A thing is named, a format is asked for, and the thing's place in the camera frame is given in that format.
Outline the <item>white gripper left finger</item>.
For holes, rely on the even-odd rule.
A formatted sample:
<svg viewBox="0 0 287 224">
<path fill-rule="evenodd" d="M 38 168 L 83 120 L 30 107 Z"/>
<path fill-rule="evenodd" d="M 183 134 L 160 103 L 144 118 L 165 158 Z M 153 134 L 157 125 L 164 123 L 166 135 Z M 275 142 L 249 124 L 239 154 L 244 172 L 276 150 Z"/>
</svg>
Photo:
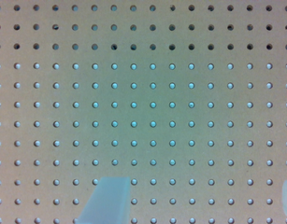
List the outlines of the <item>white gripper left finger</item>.
<svg viewBox="0 0 287 224">
<path fill-rule="evenodd" d="M 130 178 L 102 177 L 76 224 L 128 224 Z"/>
</svg>

